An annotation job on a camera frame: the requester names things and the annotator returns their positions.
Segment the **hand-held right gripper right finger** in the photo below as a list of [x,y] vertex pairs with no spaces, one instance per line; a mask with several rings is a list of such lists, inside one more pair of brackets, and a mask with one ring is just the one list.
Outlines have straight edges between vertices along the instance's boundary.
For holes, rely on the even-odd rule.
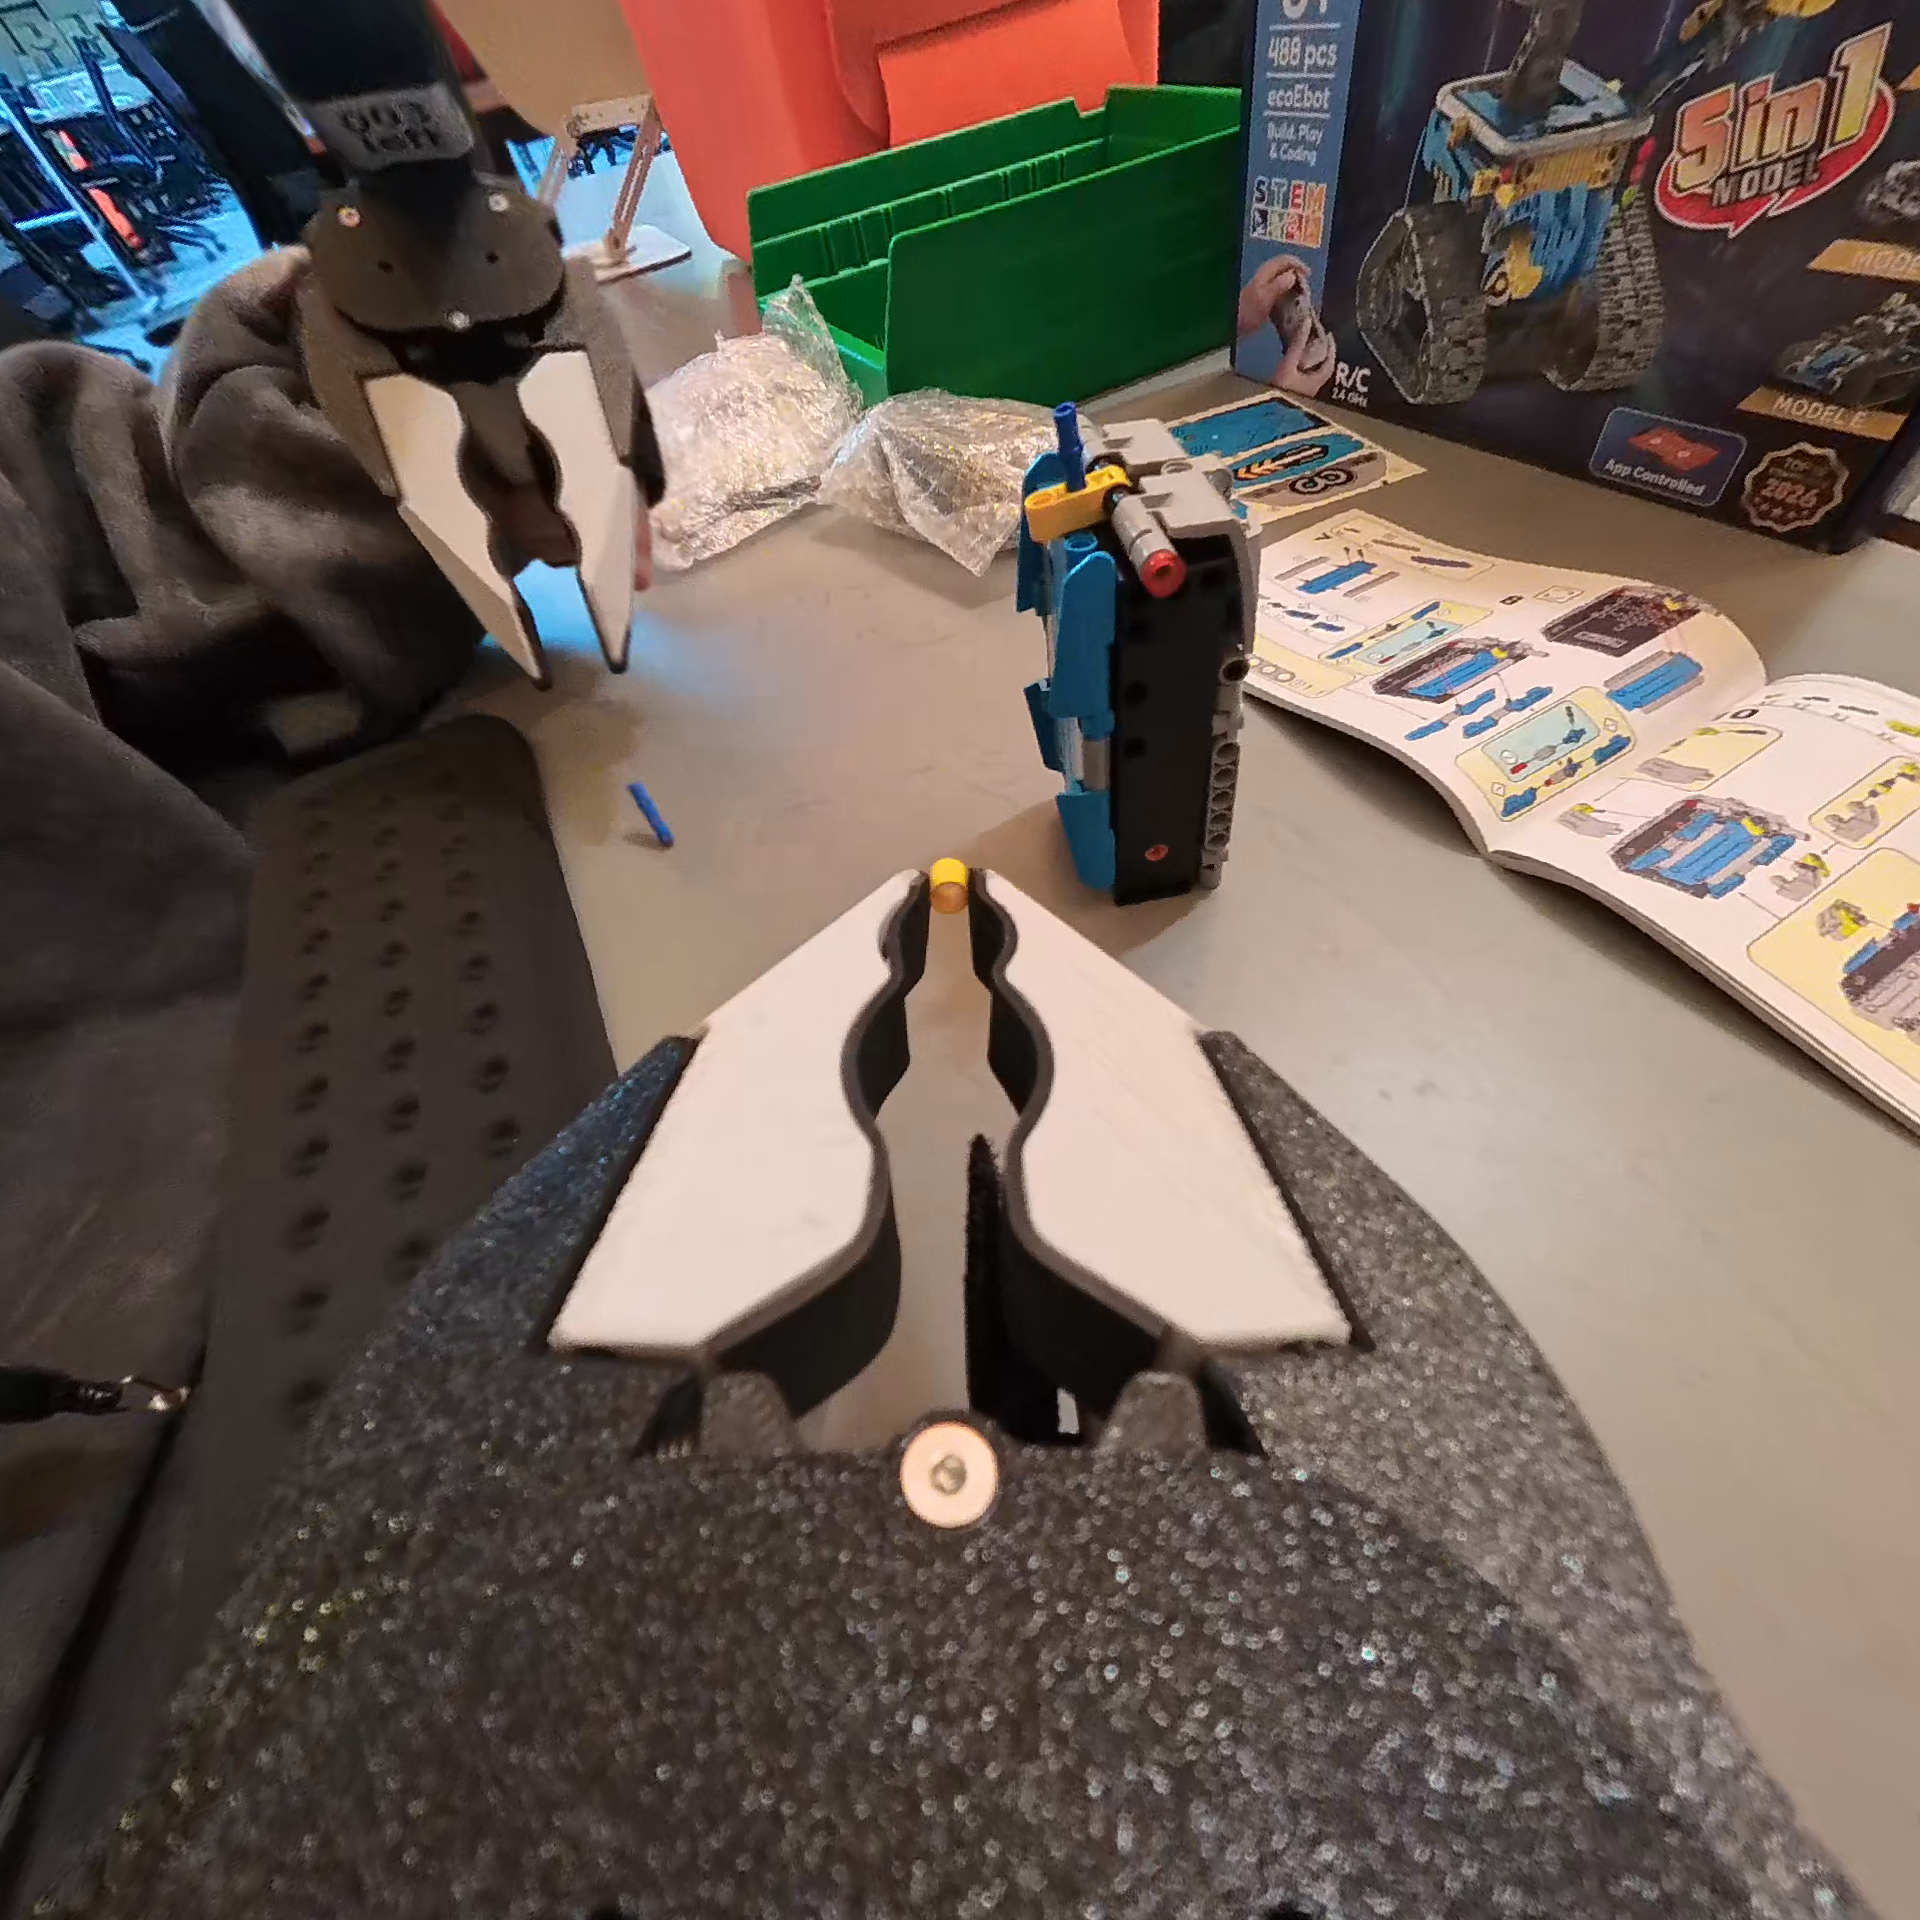
[[1353,1321],[1211,1035],[1009,879],[968,879],[1016,1123],[968,1162],[968,1408],[1026,1444],[1256,1444],[1240,1370]]

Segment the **grey desk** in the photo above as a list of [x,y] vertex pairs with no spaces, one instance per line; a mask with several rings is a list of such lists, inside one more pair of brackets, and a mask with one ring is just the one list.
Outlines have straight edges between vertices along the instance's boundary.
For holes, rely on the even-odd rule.
[[[1079,888],[1013,564],[810,510],[641,601],[611,676],[530,567],[552,691],[487,646],[435,720],[535,747],[616,1066],[898,868],[959,855],[1240,1033],[1478,1263],[1640,1510],[1768,1769],[1917,1916],[1917,1138],[1584,897],[1486,864],[1272,710],[1197,903]],[[678,835],[661,850],[630,783]]]

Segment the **open instruction booklet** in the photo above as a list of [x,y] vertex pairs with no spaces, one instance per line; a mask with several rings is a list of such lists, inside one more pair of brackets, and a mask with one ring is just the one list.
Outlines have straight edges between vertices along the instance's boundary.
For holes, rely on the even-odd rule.
[[1919,707],[1689,593],[1352,513],[1266,545],[1249,691],[1402,761],[1919,1128]]

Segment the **blue sticker sheet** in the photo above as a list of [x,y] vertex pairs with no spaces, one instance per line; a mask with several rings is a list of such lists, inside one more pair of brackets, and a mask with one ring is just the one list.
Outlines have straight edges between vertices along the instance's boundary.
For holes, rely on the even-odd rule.
[[1250,534],[1424,471],[1353,424],[1282,393],[1215,407],[1168,432],[1193,460],[1226,467],[1232,510]]

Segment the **small wooden frame stand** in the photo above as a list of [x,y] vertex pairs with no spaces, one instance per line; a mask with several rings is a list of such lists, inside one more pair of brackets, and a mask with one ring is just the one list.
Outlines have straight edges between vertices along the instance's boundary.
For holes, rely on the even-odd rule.
[[634,134],[634,144],[618,184],[608,227],[593,243],[566,248],[570,258],[582,258],[605,284],[670,270],[691,258],[691,248],[680,239],[639,219],[643,190],[664,150],[664,124],[653,91],[570,107],[553,136],[535,199],[549,214],[559,214],[573,166],[585,156],[595,139],[619,134]]

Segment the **green plastic bin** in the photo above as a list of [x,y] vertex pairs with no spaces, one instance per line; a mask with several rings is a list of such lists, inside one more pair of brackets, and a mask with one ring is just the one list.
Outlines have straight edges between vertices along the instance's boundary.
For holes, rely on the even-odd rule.
[[867,403],[1090,401],[1232,336],[1245,97],[1114,87],[760,185],[760,307],[801,281]]

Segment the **dark blue toy box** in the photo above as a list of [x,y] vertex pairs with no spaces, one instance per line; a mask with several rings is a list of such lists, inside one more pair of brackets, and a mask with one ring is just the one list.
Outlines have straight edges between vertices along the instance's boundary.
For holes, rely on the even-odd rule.
[[1272,3],[1232,368],[1839,554],[1917,514],[1917,3]]

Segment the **blue black brick model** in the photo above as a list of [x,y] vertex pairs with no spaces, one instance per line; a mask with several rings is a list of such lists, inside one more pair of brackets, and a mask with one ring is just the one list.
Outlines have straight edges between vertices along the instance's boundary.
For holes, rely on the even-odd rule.
[[1024,688],[1074,876],[1115,906],[1218,888],[1256,664],[1258,559],[1217,456],[1072,403],[1024,471],[1016,603],[1045,633]]

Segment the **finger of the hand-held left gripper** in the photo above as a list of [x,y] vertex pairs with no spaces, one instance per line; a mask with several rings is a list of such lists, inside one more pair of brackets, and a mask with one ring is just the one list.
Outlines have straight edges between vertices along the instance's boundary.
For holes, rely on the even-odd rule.
[[641,542],[641,431],[634,371],[587,350],[547,353],[519,380],[522,417],[545,447],[553,508],[574,546],[574,571],[605,660],[627,673]]
[[494,552],[494,521],[465,475],[467,424],[458,398],[414,376],[379,376],[365,396],[390,460],[401,519],[485,633],[537,688],[549,688],[537,624]]

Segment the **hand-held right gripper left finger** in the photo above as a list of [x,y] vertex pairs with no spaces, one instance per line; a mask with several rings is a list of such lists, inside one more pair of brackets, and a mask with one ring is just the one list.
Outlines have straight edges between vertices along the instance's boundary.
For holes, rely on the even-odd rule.
[[928,879],[901,871],[714,1011],[547,1335],[774,1380],[794,1415],[885,1348],[901,1244],[878,1116],[911,1066]]

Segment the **black perforated wrist rest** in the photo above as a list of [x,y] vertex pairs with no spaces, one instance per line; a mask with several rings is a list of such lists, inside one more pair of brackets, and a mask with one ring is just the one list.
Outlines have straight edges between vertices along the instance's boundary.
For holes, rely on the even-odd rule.
[[257,816],[166,1700],[329,1390],[616,1078],[530,743],[472,714]]

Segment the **person's grey sweater torso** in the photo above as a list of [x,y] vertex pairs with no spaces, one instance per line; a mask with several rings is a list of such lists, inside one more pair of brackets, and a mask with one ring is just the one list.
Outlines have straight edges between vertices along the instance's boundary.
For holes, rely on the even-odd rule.
[[184,1386],[200,1354],[251,858],[5,667],[5,1368]]

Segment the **orange plastic container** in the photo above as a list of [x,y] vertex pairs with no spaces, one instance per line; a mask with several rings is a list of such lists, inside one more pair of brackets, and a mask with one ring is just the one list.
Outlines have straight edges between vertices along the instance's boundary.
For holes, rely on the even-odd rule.
[[1161,75],[1161,3],[625,3],[710,239],[751,262],[751,194]]

